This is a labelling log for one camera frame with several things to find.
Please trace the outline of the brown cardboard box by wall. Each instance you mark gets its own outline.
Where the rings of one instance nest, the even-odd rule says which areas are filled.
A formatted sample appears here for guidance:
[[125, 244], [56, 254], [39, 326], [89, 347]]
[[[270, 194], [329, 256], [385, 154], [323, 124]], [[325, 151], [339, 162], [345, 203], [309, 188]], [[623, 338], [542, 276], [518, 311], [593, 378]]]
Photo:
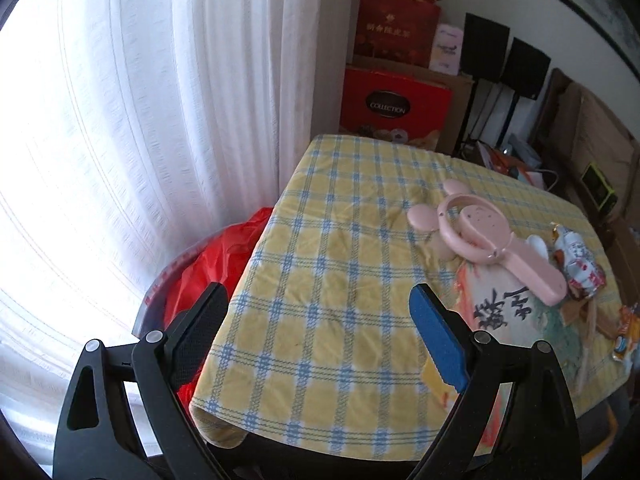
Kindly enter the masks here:
[[470, 77], [458, 75], [452, 76], [434, 72], [428, 68], [398, 63], [379, 58], [367, 58], [355, 55], [352, 58], [352, 66], [370, 68], [370, 70], [388, 70], [389, 72], [416, 77], [432, 84], [443, 84], [452, 91], [449, 112], [444, 128], [440, 132], [436, 151], [451, 155], [454, 152], [458, 134], [462, 127], [466, 107], [470, 102], [473, 81]]

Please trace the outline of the painted folding paper fan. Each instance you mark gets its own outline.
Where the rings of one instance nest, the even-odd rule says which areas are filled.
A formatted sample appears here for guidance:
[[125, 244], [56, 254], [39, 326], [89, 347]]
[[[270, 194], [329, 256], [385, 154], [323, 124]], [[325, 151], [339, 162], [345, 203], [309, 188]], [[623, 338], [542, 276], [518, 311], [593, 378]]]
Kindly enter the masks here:
[[472, 330], [487, 330], [504, 344], [529, 347], [544, 339], [552, 345], [566, 379], [578, 417], [620, 388], [628, 366], [613, 358], [620, 318], [620, 290], [612, 266], [597, 237], [582, 233], [605, 284], [593, 297], [597, 306], [596, 333], [588, 337], [587, 321], [570, 313], [573, 299], [548, 307], [512, 273], [501, 266], [477, 266], [457, 258], [452, 279], [429, 280], [445, 307], [458, 312]]

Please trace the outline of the orange snack bag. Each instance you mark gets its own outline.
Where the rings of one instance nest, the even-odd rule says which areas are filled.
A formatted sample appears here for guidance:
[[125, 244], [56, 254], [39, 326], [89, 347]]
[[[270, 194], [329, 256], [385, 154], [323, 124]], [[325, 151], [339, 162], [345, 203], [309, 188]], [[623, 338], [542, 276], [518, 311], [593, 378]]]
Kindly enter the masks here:
[[631, 307], [620, 308], [617, 333], [614, 340], [612, 357], [615, 361], [622, 362], [627, 356], [631, 356], [639, 343], [639, 304], [636, 302]]

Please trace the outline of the framed ink painting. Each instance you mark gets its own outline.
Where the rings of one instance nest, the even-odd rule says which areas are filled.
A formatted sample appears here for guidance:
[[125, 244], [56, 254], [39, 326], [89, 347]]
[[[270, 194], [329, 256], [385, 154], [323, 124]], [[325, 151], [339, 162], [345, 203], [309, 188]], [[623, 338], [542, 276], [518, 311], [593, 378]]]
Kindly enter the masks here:
[[620, 0], [560, 0], [590, 25], [639, 79], [639, 27]]

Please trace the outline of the grey white snack bag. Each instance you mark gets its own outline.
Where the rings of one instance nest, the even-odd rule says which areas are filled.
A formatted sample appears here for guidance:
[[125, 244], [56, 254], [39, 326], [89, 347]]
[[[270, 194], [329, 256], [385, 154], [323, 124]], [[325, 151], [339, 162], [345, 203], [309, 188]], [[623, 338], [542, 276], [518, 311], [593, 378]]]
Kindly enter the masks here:
[[553, 223], [552, 240], [551, 259], [564, 275], [570, 296], [576, 300], [592, 298], [606, 285], [606, 277], [582, 236]]

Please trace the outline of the red gift bag upper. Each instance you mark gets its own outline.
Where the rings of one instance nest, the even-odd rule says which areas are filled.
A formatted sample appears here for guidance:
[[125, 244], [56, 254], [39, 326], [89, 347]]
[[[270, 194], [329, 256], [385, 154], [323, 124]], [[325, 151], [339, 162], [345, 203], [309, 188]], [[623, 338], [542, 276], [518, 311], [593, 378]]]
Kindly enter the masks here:
[[439, 18], [425, 0], [360, 0], [354, 55], [427, 67]]

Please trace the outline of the black speaker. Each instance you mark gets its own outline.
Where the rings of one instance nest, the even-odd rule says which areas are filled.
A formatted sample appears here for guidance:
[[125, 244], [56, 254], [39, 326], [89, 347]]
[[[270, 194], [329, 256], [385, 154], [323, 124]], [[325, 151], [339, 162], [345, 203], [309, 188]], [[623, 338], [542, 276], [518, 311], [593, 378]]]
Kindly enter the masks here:
[[514, 38], [500, 82], [521, 98], [536, 101], [546, 80], [551, 58], [521, 39]]
[[460, 70], [474, 79], [498, 82], [506, 60], [511, 29], [503, 24], [465, 14]]

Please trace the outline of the yellow checkered tablecloth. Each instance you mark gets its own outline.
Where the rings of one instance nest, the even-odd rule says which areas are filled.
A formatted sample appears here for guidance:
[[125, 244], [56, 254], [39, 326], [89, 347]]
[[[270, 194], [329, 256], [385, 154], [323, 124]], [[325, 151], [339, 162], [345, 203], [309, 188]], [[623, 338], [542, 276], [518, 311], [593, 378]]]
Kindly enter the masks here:
[[201, 436], [234, 448], [254, 434], [360, 460], [418, 460], [445, 420], [421, 379], [427, 353], [409, 313], [430, 285], [448, 307], [458, 264], [441, 262], [407, 219], [449, 179], [506, 215], [519, 236], [579, 233], [574, 205], [493, 171], [360, 136], [318, 136], [258, 240], [209, 350], [190, 412]]

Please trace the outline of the red gift box lower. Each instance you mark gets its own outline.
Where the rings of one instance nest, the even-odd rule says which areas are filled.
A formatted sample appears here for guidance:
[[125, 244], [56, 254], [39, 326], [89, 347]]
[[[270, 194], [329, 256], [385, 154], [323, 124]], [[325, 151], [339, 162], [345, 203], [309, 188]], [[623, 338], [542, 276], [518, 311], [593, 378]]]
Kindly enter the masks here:
[[444, 132], [453, 95], [442, 84], [349, 66], [340, 127], [358, 136], [432, 150]]

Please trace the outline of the brown sofa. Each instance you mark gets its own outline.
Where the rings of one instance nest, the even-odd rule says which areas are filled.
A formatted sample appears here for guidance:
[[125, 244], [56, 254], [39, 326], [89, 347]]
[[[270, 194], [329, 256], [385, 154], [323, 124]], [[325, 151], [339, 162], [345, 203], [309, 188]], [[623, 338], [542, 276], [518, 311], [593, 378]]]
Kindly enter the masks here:
[[639, 227], [639, 141], [612, 110], [562, 70], [551, 71], [529, 144], [565, 181], [595, 164], [617, 196], [612, 215]]

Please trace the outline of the white curtain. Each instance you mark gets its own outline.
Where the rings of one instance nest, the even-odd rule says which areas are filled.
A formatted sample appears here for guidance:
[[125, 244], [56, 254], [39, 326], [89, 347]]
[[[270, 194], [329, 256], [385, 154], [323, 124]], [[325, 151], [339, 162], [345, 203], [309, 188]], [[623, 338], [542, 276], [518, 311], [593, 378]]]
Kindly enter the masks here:
[[82, 345], [337, 128], [352, 0], [18, 0], [1, 31], [1, 411], [52, 462]]

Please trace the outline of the red plastic bag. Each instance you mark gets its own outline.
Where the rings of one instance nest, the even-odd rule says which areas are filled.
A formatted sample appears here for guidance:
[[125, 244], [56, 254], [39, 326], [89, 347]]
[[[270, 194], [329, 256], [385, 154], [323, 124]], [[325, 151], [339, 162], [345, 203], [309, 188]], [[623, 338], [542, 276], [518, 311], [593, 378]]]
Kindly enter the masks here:
[[228, 226], [205, 244], [168, 289], [165, 328], [179, 313], [191, 309], [210, 283], [224, 286], [231, 298], [271, 214], [269, 207], [259, 209], [245, 222]]

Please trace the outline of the pink mouse-ear handheld fan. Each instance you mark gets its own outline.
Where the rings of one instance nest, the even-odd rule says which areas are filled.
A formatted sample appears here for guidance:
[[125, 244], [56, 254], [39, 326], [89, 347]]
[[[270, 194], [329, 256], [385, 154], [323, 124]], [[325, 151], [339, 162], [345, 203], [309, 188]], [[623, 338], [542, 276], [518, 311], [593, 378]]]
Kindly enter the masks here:
[[503, 212], [490, 200], [475, 195], [462, 182], [448, 179], [442, 185], [445, 198], [435, 207], [417, 204], [409, 208], [410, 226], [434, 233], [440, 258], [455, 256], [483, 266], [502, 266], [549, 307], [567, 295], [560, 270], [536, 248], [512, 231]]

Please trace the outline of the black speaker left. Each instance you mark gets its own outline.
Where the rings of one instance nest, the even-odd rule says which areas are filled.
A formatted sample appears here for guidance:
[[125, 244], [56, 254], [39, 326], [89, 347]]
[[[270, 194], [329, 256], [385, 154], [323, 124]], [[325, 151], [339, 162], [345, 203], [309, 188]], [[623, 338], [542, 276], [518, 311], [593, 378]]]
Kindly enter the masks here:
[[506, 60], [511, 29], [503, 24], [465, 14], [460, 70], [474, 79], [498, 82]]

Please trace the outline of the black speaker right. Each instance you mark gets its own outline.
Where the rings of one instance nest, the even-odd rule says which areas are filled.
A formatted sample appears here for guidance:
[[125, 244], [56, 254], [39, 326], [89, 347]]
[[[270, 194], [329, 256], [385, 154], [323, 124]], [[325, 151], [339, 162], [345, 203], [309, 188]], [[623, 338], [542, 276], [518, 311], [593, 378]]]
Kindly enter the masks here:
[[536, 101], [546, 80], [551, 58], [521, 39], [514, 38], [500, 82], [521, 98]]

